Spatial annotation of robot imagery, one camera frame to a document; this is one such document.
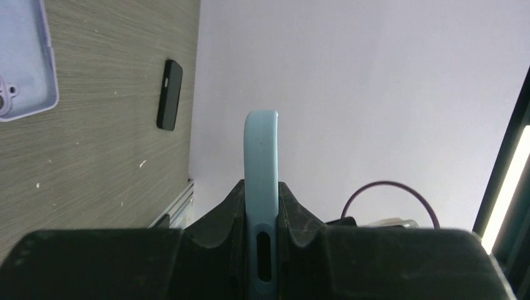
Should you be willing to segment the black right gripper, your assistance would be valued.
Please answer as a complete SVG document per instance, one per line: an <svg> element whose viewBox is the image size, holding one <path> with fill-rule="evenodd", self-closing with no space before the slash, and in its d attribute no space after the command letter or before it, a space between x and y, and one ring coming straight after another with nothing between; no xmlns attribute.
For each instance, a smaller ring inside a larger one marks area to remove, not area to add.
<svg viewBox="0 0 530 300"><path fill-rule="evenodd" d="M351 216L342 217L340 219L329 221L326 224L328 226L353 226L353 227L357 226L356 220Z"/></svg>

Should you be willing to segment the lilac cased phone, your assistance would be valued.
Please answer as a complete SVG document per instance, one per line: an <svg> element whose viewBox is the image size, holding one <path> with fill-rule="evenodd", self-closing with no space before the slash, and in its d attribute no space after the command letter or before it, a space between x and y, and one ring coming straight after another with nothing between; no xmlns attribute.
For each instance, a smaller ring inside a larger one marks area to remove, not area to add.
<svg viewBox="0 0 530 300"><path fill-rule="evenodd" d="M58 101L44 1L1 1L1 121L50 110Z"/></svg>

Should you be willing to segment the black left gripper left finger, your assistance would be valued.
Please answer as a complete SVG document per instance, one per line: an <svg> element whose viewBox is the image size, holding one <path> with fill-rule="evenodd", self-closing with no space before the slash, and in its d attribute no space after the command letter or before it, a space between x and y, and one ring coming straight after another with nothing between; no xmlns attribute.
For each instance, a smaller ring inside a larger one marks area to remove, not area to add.
<svg viewBox="0 0 530 300"><path fill-rule="evenodd" d="M244 183L185 229L40 230L1 266L2 299L244 299Z"/></svg>

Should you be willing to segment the light blue cased phone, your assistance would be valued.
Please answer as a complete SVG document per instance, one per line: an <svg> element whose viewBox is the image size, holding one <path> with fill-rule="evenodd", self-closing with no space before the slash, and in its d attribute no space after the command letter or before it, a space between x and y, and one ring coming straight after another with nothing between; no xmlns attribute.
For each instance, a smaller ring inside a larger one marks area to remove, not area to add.
<svg viewBox="0 0 530 300"><path fill-rule="evenodd" d="M278 112L252 111L244 124L244 199L249 299L278 298Z"/></svg>

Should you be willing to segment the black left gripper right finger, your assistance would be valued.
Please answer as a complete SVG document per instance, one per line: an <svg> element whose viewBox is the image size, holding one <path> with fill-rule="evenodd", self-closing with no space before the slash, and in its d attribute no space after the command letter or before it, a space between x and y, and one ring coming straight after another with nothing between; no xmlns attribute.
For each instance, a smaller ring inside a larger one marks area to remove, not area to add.
<svg viewBox="0 0 530 300"><path fill-rule="evenodd" d="M281 299L514 299L478 238L455 229L328 225L279 184Z"/></svg>

